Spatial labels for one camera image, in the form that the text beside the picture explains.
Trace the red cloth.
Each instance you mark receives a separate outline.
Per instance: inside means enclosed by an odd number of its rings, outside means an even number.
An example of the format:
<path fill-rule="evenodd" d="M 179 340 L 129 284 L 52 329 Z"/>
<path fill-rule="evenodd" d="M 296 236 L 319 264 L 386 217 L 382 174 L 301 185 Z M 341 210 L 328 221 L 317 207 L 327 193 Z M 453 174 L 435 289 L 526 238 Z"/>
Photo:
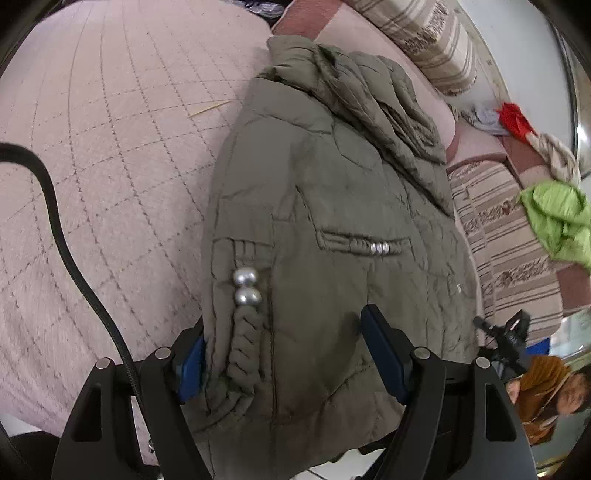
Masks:
<path fill-rule="evenodd" d="M 538 134 L 517 104 L 505 102 L 498 113 L 500 124 L 511 135 L 532 147 L 538 145 Z"/>

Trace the pink quilted bed cover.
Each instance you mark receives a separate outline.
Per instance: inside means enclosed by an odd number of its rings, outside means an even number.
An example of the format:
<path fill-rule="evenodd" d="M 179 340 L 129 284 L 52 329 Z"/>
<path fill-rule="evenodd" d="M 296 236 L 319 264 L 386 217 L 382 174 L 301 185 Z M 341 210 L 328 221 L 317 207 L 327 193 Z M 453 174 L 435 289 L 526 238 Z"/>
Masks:
<path fill-rule="evenodd" d="M 266 66 L 270 27 L 222 1 L 79 1 L 1 78 L 1 137 L 45 164 L 71 253 L 143 359 L 200 314 L 214 162 Z M 115 358 L 52 240 L 36 179 L 1 168 L 1 410 L 60 435 Z"/>

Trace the olive green quilted jacket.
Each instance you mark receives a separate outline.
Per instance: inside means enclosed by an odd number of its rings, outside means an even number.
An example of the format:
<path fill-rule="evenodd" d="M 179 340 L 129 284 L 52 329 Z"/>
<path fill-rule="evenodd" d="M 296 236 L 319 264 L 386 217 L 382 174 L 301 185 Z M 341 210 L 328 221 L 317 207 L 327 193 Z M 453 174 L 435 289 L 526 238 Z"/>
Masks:
<path fill-rule="evenodd" d="M 398 427 L 363 306 L 440 357 L 476 347 L 446 150 L 406 71 L 301 36 L 267 48 L 201 245 L 204 384 L 185 414 L 217 479 L 290 479 Z"/>

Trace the pink rolled bolster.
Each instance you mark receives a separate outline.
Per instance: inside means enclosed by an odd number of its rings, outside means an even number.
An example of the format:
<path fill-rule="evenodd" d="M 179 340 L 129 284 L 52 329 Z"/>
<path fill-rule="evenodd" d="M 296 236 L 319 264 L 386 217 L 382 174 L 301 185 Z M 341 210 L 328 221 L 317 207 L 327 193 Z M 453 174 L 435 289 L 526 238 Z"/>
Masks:
<path fill-rule="evenodd" d="M 291 2 L 271 32 L 274 35 L 300 35 L 345 52 L 383 56 L 400 64 L 413 82 L 421 108 L 435 122 L 447 156 L 456 153 L 456 120 L 443 97 L 398 46 L 348 3 L 327 0 Z"/>

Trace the person in orange sweater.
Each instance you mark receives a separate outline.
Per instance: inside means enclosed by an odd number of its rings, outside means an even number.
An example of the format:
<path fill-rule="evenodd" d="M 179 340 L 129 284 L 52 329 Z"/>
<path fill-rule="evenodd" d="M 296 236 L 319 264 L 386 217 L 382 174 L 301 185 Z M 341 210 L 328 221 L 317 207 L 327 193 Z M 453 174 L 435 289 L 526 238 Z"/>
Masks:
<path fill-rule="evenodd" d="M 590 407 L 590 365 L 572 370 L 561 358 L 531 357 L 529 370 L 507 382 L 529 444 L 549 442 L 560 418 Z"/>

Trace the lime green garment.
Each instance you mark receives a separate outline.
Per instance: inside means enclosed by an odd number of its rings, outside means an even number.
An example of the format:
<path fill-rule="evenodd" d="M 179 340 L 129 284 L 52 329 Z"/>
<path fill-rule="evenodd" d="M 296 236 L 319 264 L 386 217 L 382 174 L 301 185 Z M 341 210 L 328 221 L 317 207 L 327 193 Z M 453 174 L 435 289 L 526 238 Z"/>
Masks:
<path fill-rule="evenodd" d="M 540 182 L 519 194 L 530 227 L 553 261 L 590 272 L 590 202 L 577 187 L 557 180 Z"/>

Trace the striped floral side cushion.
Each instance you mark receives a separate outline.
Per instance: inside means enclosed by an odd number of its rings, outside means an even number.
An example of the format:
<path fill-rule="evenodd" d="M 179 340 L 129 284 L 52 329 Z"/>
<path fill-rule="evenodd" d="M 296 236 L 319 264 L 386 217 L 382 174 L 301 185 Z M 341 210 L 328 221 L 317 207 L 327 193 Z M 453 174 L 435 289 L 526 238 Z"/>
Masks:
<path fill-rule="evenodd" d="M 519 201 L 522 186 L 506 162 L 480 158 L 449 173 L 461 232 L 474 261 L 482 316 L 503 326 L 523 310 L 528 343 L 553 335 L 565 317 L 590 307 L 590 278 L 576 264 L 550 259 Z"/>

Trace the grey blue cloth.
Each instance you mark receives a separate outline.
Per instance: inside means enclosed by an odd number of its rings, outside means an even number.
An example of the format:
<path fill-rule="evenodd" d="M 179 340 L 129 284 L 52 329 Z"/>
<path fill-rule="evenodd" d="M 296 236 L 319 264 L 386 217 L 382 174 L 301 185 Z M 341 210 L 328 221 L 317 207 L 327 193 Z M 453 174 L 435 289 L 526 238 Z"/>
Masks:
<path fill-rule="evenodd" d="M 461 111 L 461 116 L 474 128 L 493 136 L 510 136 L 510 132 L 501 124 L 500 113 L 483 105 L 472 105 Z"/>

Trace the striped floral pillow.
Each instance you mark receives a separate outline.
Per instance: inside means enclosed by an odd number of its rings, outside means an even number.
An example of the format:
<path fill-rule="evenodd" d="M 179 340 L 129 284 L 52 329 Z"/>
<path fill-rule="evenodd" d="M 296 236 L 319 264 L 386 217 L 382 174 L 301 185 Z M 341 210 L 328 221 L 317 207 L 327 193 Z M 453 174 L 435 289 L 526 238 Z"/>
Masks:
<path fill-rule="evenodd" d="M 362 0 L 349 6 L 392 40 L 446 96 L 469 91 L 477 55 L 456 13 L 441 0 Z"/>

